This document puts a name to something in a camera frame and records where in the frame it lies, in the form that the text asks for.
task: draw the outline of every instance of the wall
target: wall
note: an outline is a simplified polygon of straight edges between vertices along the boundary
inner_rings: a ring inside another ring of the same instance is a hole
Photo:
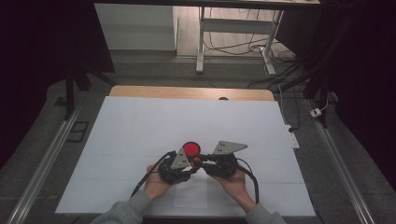
[[[109,49],[176,49],[175,7],[95,4]]]

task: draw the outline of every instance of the dark background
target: dark background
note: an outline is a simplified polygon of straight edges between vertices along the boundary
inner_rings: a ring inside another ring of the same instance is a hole
[[[81,63],[112,72],[93,4],[8,1],[0,6],[0,167],[32,126],[48,87]]]

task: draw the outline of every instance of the wooden board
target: wooden board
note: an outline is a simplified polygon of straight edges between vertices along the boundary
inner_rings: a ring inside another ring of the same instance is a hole
[[[274,101],[274,95],[268,90],[238,90],[186,87],[152,87],[152,86],[115,86],[110,96],[206,99],[218,100],[227,97],[235,101]]]

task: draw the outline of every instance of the red button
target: red button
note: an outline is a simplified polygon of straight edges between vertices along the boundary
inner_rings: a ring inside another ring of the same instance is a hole
[[[188,142],[183,146],[184,152],[188,157],[193,157],[201,152],[201,147],[196,142]]]

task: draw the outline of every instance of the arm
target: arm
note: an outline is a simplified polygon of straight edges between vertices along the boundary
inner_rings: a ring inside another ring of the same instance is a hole
[[[211,176],[219,181],[224,190],[244,209],[247,213],[245,220],[249,224],[286,224],[279,213],[269,213],[261,203],[256,204],[248,195],[245,174],[236,170],[233,176],[227,179]]]
[[[143,214],[151,206],[152,201],[163,196],[170,188],[171,186],[163,182],[158,173],[153,173],[146,180],[143,191],[139,190],[128,202],[114,203],[108,212],[97,217],[92,224],[141,223]]]

